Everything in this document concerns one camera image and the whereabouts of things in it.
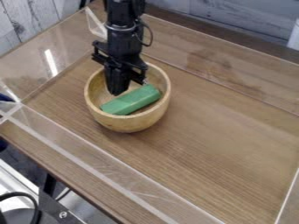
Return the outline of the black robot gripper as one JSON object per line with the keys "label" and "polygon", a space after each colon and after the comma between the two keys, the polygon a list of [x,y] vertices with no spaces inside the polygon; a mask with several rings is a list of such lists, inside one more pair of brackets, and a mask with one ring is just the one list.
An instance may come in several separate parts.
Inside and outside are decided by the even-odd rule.
{"label": "black robot gripper", "polygon": [[126,91],[129,81],[145,83],[146,64],[140,59],[145,43],[141,15],[145,0],[102,0],[106,12],[106,42],[94,41],[93,60],[105,68],[106,90],[117,96]]}

